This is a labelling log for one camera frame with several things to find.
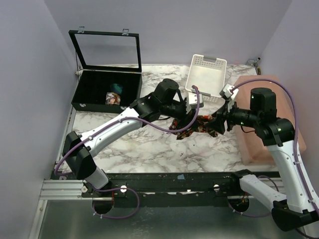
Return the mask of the colourful patterned necktie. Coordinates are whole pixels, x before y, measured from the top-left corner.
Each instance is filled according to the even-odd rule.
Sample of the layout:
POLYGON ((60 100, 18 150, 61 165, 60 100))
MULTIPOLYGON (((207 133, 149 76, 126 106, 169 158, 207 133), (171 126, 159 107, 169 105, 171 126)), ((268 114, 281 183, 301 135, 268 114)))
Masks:
MULTIPOLYGON (((196 118, 196 121, 190 127, 188 127, 184 131, 175 132, 173 134, 176 135, 177 140, 183 140, 191 136, 195 132, 206 133, 210 135, 211 137, 217 137, 218 133, 212 128, 209 128, 206 126, 211 120, 213 120, 213 117, 211 115, 205 115, 205 116, 198 115, 196 118)), ((186 125, 188 125, 187 122, 182 122, 181 120, 174 119, 168 129, 178 130, 178 129, 184 128, 186 125)))

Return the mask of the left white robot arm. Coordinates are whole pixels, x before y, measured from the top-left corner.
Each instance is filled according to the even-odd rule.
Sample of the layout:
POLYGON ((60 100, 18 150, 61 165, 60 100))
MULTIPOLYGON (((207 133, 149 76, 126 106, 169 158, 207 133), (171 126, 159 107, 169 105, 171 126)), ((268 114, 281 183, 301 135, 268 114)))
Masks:
POLYGON ((161 115, 175 119, 185 119, 191 111, 189 98, 175 101, 175 95, 180 95, 179 85, 172 79, 162 80, 155 90, 148 95, 134 100, 121 114, 109 122, 83 134, 72 131, 67 134, 63 157, 55 167, 58 175, 59 167, 66 162, 71 174, 77 180, 85 180, 93 186, 98 196, 104 197, 110 193, 111 185, 107 174, 100 169, 94 157, 106 146, 127 133, 150 125, 155 125, 161 115))

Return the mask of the pink plastic storage box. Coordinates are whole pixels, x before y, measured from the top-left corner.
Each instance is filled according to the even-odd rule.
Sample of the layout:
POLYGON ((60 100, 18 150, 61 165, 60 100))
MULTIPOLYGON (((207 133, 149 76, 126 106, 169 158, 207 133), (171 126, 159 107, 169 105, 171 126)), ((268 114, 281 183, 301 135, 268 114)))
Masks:
POLYGON ((260 75, 240 76, 234 83, 234 86, 245 83, 245 85, 239 87, 239 92, 237 93, 235 100, 237 107, 249 111, 249 126, 236 125, 233 127, 244 165, 275 164, 270 152, 263 145, 262 140, 255 133, 248 132, 254 131, 253 126, 258 120, 257 113, 250 109, 250 93, 253 88, 271 89, 276 94, 277 116, 283 119, 288 119, 292 124, 295 123, 290 99, 280 86, 269 82, 269 79, 277 83, 280 82, 280 80, 274 75, 260 75))

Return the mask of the white plastic basket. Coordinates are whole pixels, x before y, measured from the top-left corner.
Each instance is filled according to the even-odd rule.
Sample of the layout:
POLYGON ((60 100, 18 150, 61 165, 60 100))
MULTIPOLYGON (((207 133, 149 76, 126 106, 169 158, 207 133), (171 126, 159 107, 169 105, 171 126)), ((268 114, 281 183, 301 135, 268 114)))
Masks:
POLYGON ((185 89, 193 91, 198 87, 205 102, 217 103, 220 91, 225 85, 227 61, 225 59, 194 54, 191 60, 185 89))

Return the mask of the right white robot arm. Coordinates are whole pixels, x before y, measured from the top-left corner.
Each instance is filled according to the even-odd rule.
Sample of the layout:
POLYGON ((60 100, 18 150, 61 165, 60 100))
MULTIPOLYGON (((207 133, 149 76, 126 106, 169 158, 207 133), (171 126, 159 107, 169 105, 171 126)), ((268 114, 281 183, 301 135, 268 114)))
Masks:
POLYGON ((276 94, 268 88, 253 88, 250 108, 246 110, 237 107, 237 93, 231 85, 221 90, 225 103, 212 115, 208 126, 220 134, 235 125, 253 128, 275 161, 285 193, 272 189, 248 170, 234 174, 235 179, 229 183, 230 191, 235 195, 243 192, 252 195, 270 211, 276 225, 285 232, 317 222, 319 198, 303 166, 293 124, 277 117, 276 94))

